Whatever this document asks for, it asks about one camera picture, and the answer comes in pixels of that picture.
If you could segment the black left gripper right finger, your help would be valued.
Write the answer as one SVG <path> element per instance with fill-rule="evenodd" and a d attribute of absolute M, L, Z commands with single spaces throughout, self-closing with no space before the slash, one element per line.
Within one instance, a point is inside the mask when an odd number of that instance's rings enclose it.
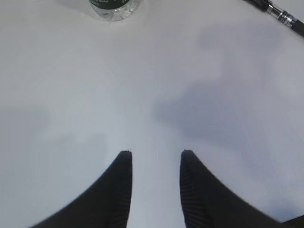
<path fill-rule="evenodd" d="M 220 182 L 191 150 L 180 160 L 180 200 L 188 228 L 302 228 L 303 216 L 279 222 Z"/>

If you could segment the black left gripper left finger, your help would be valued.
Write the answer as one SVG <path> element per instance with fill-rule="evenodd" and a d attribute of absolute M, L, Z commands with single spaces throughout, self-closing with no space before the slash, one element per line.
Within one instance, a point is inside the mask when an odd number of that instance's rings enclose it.
<path fill-rule="evenodd" d="M 67 206 L 36 228 L 125 228 L 133 185 L 133 157 L 120 152 L 106 171 Z"/>

